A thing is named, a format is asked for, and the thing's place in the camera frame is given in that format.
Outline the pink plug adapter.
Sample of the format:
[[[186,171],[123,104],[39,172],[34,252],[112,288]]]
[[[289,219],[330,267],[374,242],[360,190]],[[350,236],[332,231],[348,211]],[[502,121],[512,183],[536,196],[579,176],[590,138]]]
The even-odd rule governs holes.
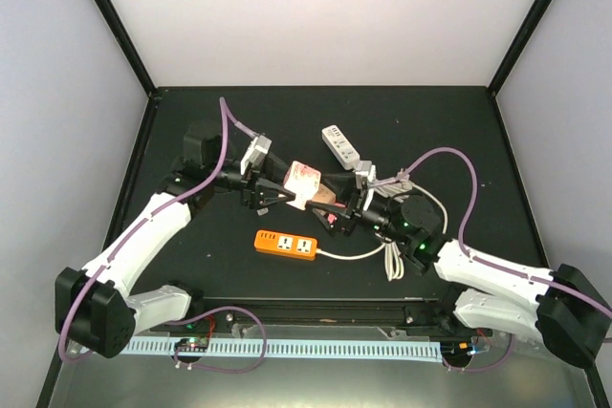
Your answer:
[[[299,161],[293,161],[283,181],[283,187],[295,194],[295,198],[288,202],[299,210],[306,208],[318,192],[321,173],[315,168]]]

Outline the beige cube plug adapter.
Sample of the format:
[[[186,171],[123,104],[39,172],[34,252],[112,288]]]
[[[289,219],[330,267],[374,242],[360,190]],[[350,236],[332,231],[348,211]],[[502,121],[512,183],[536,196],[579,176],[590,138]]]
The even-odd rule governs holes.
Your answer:
[[[336,202],[336,194],[324,183],[321,183],[311,201],[320,204],[334,204]]]

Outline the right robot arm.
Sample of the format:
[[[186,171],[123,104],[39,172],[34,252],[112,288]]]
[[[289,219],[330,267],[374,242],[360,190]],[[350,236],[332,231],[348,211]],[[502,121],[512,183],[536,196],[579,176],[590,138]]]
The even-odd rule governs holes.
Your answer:
[[[356,225],[372,230],[414,271],[462,287],[454,301],[434,312],[446,334],[462,329],[492,329],[542,343],[563,362],[588,369],[595,363],[611,326],[611,309],[578,269],[520,265],[452,239],[445,217],[433,200],[409,187],[378,192],[351,183],[348,202],[308,207],[333,215],[336,225],[351,232]]]

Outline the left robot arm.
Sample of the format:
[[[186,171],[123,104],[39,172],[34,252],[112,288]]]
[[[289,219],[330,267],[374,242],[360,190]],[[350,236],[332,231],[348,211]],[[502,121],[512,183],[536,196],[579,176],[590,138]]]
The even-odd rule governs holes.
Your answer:
[[[205,320],[202,294],[179,281],[155,290],[133,291],[162,248],[189,225],[217,193],[237,191],[245,206],[268,205],[265,194],[288,202],[294,193],[281,184],[286,164],[271,152],[272,142],[249,132],[239,160],[228,157],[230,129],[193,125],[184,151],[134,222],[100,255],[80,269],[65,268],[55,279],[55,329],[65,362],[95,353],[118,355],[139,333],[160,325],[198,329]]]

